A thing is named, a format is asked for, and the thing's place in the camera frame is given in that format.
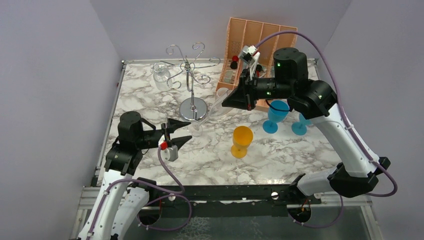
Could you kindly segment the tall clear wine glass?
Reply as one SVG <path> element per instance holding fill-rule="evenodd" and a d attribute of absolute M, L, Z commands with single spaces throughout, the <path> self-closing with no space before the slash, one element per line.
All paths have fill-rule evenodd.
<path fill-rule="evenodd" d="M 193 137 L 200 137 L 203 133 L 203 127 L 202 124 L 209 120 L 216 120 L 220 117 L 228 114 L 232 108 L 231 107 L 224 107 L 222 106 L 223 101 L 227 98 L 227 96 L 230 94 L 230 91 L 227 91 L 223 95 L 221 95 L 211 106 L 208 114 L 206 117 L 204 117 L 201 120 L 193 120 L 191 121 L 190 125 L 187 127 L 188 132 Z"/>

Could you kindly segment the ribbed clear glass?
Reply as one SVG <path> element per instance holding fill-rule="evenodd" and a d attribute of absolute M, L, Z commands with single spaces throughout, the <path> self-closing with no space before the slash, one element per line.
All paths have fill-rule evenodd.
<path fill-rule="evenodd" d="M 155 62 L 152 66 L 153 80 L 157 89 L 161 92 L 170 90 L 168 79 L 171 77 L 168 65 L 162 61 Z"/>

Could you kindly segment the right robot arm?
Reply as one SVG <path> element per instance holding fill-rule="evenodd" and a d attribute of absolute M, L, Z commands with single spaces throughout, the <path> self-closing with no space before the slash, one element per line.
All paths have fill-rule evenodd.
<path fill-rule="evenodd" d="M 285 99 L 289 110 L 299 112 L 325 136 L 340 158 L 336 167 L 301 174 L 289 186 L 289 199 L 300 204 L 317 193 L 336 192 L 346 198 L 373 195 L 378 175 L 390 166 L 387 157 L 372 152 L 342 113 L 336 92 L 322 80 L 309 79 L 307 56 L 293 47 L 273 53 L 274 77 L 256 74 L 260 53 L 242 48 L 239 59 L 247 66 L 223 107 L 253 110 L 258 100 Z"/>

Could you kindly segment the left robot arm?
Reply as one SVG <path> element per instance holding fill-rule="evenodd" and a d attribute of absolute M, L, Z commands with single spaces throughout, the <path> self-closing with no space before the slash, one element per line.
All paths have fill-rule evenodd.
<path fill-rule="evenodd" d="M 142 207 L 155 203 L 156 190 L 168 196 L 184 196 L 184 186 L 164 161 L 176 160 L 181 147 L 192 139 L 190 135 L 171 138 L 176 130 L 188 125 L 188 121 L 168 118 L 156 128 L 137 111 L 127 111 L 120 116 L 118 136 L 105 157 L 100 190 L 77 239 L 121 240 Z M 152 180 L 134 178 L 144 156 L 143 150 L 150 149 L 157 150 L 160 164 L 178 184 L 179 191 L 160 187 Z"/>

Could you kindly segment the short clear wine glass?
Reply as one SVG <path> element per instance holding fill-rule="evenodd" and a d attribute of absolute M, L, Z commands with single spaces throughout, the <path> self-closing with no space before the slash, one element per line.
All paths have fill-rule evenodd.
<path fill-rule="evenodd" d="M 226 96 L 227 94 L 231 93 L 232 90 L 226 87 L 221 87 L 215 92 L 215 100 L 218 100 L 222 96 Z"/>

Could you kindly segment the chrome wine glass rack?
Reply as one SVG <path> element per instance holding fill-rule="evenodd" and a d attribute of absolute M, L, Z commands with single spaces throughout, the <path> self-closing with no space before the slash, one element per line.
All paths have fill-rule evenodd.
<path fill-rule="evenodd" d="M 170 75 L 165 78 L 165 84 L 170 90 L 179 90 L 182 88 L 183 83 L 181 81 L 175 81 L 174 79 L 179 75 L 185 75 L 185 86 L 187 91 L 190 93 L 190 97 L 185 99 L 179 105 L 179 115 L 185 121 L 198 121 L 202 120 L 207 116 L 208 105 L 205 100 L 195 96 L 194 86 L 195 83 L 206 85 L 211 81 L 211 77 L 207 74 L 202 74 L 200 77 L 195 76 L 195 70 L 200 69 L 201 67 L 196 66 L 196 60 L 204 52 L 206 46 L 203 42 L 195 42 L 192 44 L 191 48 L 195 51 L 200 49 L 200 52 L 197 56 L 190 60 L 187 55 L 184 55 L 181 48 L 176 44 L 169 45 L 165 52 L 167 55 L 173 55 L 175 50 L 178 50 L 181 56 L 181 63 L 170 63 L 164 60 L 159 60 L 153 64 L 152 70 L 154 73 L 158 74 L 159 71 L 155 69 L 157 65 L 162 66 L 173 66 L 178 67 L 179 72 Z"/>

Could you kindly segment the orange plastic goblet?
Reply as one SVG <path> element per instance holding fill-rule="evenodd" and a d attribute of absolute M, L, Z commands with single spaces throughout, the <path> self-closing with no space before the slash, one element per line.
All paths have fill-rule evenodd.
<path fill-rule="evenodd" d="M 253 141 L 253 132 L 247 126 L 238 126 L 232 134 L 232 143 L 230 152 L 233 157 L 241 159 L 247 155 L 247 149 Z"/>

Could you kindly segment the blue plastic goblet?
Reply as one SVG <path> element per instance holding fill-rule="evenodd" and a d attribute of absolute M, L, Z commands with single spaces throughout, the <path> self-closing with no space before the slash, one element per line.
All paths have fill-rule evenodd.
<path fill-rule="evenodd" d="M 311 126 L 312 122 L 306 119 L 301 113 L 298 115 L 298 121 L 291 125 L 291 130 L 298 136 L 303 136 L 308 131 L 308 126 Z"/>
<path fill-rule="evenodd" d="M 268 134 L 274 134 L 278 130 L 278 123 L 283 121 L 289 113 L 289 106 L 285 101 L 273 100 L 268 109 L 268 120 L 262 124 L 263 130 Z"/>

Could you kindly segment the peach desk organizer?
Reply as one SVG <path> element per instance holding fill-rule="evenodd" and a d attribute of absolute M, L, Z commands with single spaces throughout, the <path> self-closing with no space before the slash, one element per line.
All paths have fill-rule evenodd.
<path fill-rule="evenodd" d="M 224 63 L 215 89 L 227 88 L 233 90 L 237 87 L 239 76 L 246 65 L 242 60 L 238 61 L 236 69 L 232 69 L 230 65 L 235 59 L 235 56 L 240 54 L 244 46 L 250 47 L 256 45 L 265 37 L 279 31 L 297 30 L 298 28 L 294 26 L 231 17 L 227 25 Z M 257 76 L 260 78 L 273 77 L 274 51 L 285 47 L 293 48 L 296 42 L 297 35 L 287 33 L 275 36 L 263 43 L 259 47 L 260 56 L 258 59 L 258 64 L 262 66 L 262 71 Z"/>

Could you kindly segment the black base frame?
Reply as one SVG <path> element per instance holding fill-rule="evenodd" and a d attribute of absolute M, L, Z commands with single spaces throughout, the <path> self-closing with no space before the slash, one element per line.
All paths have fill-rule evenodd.
<path fill-rule="evenodd" d="M 262 185 L 186 185 L 183 197 L 148 188 L 151 204 L 144 206 L 137 217 L 146 223 L 159 218 L 220 217 L 286 217 L 288 207 L 300 210 L 317 205 L 314 196 L 297 197 L 289 184 Z"/>

